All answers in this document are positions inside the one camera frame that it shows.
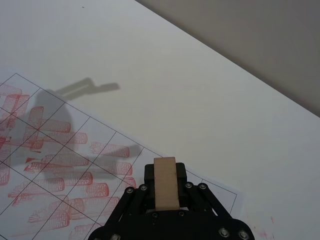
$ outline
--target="white table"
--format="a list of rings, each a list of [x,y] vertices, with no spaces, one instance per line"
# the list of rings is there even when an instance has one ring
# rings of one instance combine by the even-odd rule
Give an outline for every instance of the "white table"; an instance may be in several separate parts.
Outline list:
[[[118,83],[71,104],[244,192],[256,239],[319,238],[319,118],[139,3],[2,1],[0,65]]]

